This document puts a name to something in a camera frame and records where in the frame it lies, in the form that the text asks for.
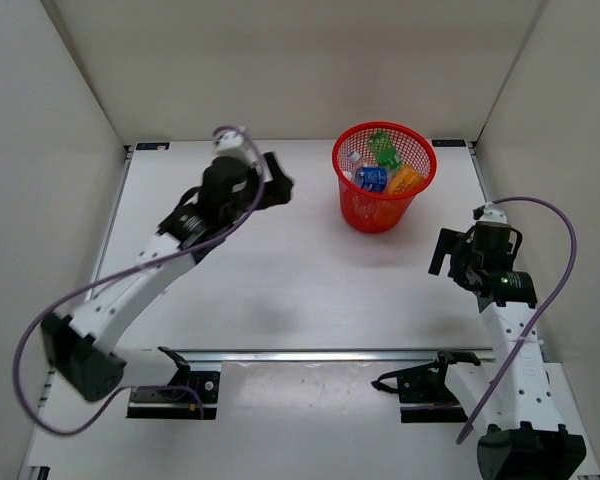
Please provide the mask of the orange juice bottle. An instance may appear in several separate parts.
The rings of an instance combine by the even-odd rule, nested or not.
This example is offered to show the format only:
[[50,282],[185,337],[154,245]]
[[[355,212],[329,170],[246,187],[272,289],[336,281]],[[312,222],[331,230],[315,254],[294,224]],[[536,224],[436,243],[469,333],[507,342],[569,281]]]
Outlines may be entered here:
[[417,189],[425,179],[424,175],[405,164],[392,176],[387,187],[387,193],[389,195],[406,194]]
[[399,200],[378,201],[372,216],[377,228],[392,228],[403,215],[403,202]]

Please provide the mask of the large clear plastic bottle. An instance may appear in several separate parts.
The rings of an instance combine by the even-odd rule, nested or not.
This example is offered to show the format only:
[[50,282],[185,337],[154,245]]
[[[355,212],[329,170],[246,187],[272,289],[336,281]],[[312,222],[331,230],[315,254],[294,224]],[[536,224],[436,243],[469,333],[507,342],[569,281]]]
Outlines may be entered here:
[[364,158],[357,151],[351,151],[346,156],[346,165],[351,171],[365,166]]

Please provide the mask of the red mesh plastic bin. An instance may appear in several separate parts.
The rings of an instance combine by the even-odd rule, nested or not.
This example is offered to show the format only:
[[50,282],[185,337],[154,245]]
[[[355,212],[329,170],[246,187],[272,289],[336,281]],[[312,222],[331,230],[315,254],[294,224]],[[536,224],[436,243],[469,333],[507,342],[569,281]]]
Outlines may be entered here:
[[[406,194],[389,195],[387,189],[382,194],[371,193],[353,184],[352,176],[355,171],[349,170],[346,165],[349,152],[359,152],[364,158],[365,166],[381,167],[367,146],[368,137],[378,130],[389,133],[402,160],[402,166],[398,170],[390,171],[385,168],[389,173],[389,182],[407,164],[426,177],[417,189]],[[437,159],[431,144],[416,131],[397,123],[372,121],[353,126],[340,135],[332,149],[332,166],[338,178],[340,208],[344,219],[358,231],[376,234],[392,229],[401,220],[392,228],[377,228],[372,220],[376,203],[383,200],[402,201],[404,215],[416,196],[432,183],[437,171]]]

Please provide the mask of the blue label clear bottle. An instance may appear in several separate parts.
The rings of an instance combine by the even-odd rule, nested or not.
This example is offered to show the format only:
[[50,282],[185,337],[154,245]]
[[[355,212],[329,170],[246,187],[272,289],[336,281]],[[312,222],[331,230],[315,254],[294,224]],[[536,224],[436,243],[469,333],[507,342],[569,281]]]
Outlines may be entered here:
[[362,190],[382,194],[389,183],[389,173],[383,167],[363,166],[355,170],[352,176],[353,184]]

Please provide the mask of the green plastic bottle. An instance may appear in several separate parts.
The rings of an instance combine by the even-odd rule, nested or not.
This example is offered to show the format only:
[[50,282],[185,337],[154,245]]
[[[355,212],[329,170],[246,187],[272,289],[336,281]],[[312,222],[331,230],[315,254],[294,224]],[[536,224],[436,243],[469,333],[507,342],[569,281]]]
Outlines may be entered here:
[[367,146],[379,166],[390,171],[398,170],[402,166],[402,160],[388,132],[378,130],[372,133],[367,139]]

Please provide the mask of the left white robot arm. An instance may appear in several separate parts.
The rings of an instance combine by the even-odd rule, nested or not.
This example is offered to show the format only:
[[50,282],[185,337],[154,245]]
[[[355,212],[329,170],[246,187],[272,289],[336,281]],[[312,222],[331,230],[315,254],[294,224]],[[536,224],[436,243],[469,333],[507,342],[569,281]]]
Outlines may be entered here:
[[143,263],[167,256],[169,262],[106,286],[65,317],[44,317],[47,360],[84,400],[94,403],[123,387],[156,388],[171,401],[186,395],[190,368],[182,356],[167,347],[123,350],[117,343],[154,299],[210,253],[206,241],[224,237],[249,207],[264,210],[290,201],[293,180],[274,153],[265,153],[264,161],[269,180],[242,159],[216,157],[137,257]]

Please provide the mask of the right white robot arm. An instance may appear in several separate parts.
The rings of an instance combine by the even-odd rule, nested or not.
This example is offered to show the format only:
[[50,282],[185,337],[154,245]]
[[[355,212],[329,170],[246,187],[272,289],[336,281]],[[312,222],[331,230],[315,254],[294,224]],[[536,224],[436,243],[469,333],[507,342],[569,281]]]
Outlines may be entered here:
[[537,297],[529,274],[513,263],[521,233],[506,223],[478,221],[468,231],[443,228],[429,272],[450,264],[449,277],[475,295],[489,335],[495,372],[469,352],[441,350],[423,365],[372,381],[399,396],[405,417],[460,415],[458,439],[479,436],[484,479],[569,479],[586,457],[582,435],[569,431],[552,396],[534,316]]

